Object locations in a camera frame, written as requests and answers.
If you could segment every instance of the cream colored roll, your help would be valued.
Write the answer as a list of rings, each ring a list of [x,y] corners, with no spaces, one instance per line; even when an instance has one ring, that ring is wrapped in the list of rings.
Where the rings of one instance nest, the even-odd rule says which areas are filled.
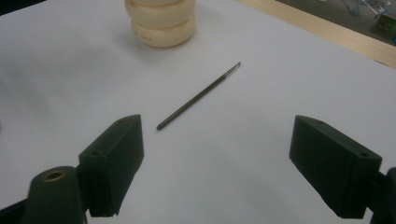
[[[164,29],[147,28],[132,22],[132,29],[143,43],[155,48],[167,48],[178,45],[192,36],[195,31],[195,17],[192,15],[180,25]]]
[[[132,0],[132,1],[134,1],[134,3],[139,4],[141,6],[159,7],[159,6],[173,4],[180,0]]]
[[[195,0],[180,0],[163,7],[144,7],[125,0],[132,21],[149,28],[165,28],[181,24],[193,13]]]

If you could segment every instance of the stacked tape rolls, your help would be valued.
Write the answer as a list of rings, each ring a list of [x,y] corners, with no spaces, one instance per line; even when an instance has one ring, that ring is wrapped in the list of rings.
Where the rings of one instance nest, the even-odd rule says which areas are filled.
[[[172,47],[192,36],[194,6],[195,0],[125,0],[134,34],[155,48]]]

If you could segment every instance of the masking tape roll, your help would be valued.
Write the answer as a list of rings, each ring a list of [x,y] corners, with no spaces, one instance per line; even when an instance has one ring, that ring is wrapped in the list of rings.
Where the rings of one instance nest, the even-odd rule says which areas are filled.
[[[141,6],[159,7],[159,6],[173,4],[180,0],[132,0],[132,1],[134,1],[134,3],[139,4]]]
[[[181,24],[194,10],[195,0],[180,0],[163,7],[144,7],[125,0],[132,21],[149,28],[166,28]]]
[[[195,31],[195,17],[192,15],[180,25],[163,29],[147,28],[132,22],[132,29],[134,34],[149,46],[154,48],[173,47],[192,36]]]

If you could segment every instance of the desk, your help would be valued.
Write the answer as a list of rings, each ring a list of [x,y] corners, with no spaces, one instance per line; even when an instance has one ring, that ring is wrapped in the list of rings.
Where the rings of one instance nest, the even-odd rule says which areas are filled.
[[[122,1],[52,0],[0,18],[0,207],[141,114],[145,159],[120,215],[89,223],[369,223],[338,218],[290,162],[295,115],[396,165],[395,70],[237,1],[199,0],[196,34],[137,41]],[[156,126],[234,64],[186,113]]]

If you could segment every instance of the white table surface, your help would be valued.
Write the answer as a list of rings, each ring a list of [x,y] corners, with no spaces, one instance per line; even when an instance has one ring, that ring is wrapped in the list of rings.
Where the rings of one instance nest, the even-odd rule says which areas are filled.
[[[198,0],[195,14],[195,35],[170,49],[134,38],[122,0],[49,0],[0,17],[0,208],[141,114],[145,159],[120,215],[89,223],[369,223],[370,211],[337,217],[297,171],[292,127],[295,115],[321,119],[381,155],[385,173],[396,166],[395,70],[236,1]]]

